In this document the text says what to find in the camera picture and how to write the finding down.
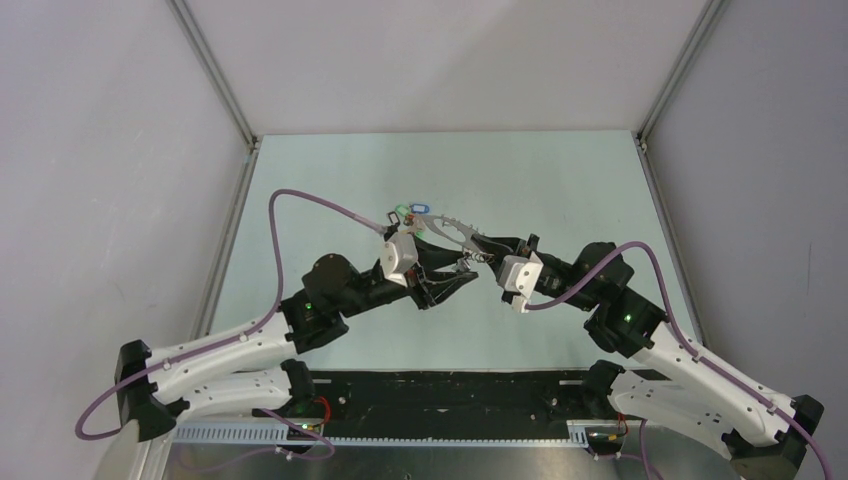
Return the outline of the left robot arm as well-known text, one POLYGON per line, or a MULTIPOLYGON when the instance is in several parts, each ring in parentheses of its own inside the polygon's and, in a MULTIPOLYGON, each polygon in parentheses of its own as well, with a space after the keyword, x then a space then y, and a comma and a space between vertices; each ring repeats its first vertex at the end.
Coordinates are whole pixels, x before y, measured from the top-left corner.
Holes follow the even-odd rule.
POLYGON ((469 265, 477 252, 395 234, 367 271, 341 254, 320 257, 302 289, 261 318, 170 347, 129 342, 115 375, 120 422, 137 422, 144 442, 201 416, 281 408, 304 416, 316 390, 299 355, 335 341, 348 331, 345 319, 377 307, 404 298, 420 310, 443 303, 477 278, 469 265))

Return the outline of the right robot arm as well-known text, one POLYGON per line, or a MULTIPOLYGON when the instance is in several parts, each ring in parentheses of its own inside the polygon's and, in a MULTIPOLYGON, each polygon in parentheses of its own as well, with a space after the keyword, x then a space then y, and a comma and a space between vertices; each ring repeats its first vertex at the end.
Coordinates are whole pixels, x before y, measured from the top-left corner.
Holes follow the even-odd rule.
POLYGON ((560 305, 587 311, 585 328, 602 350, 658 372, 658 388, 610 362, 592 368, 581 390, 583 409, 604 418, 612 411, 654 422, 710 448, 744 479, 792 479, 808 454, 825 478, 834 470, 814 439, 823 415, 815 398, 790 397, 743 374, 683 332, 668 297, 654 303, 633 290, 625 252, 642 242, 594 242, 568 263, 538 249, 535 238, 473 234, 469 249, 496 275, 503 301, 521 313, 560 305))

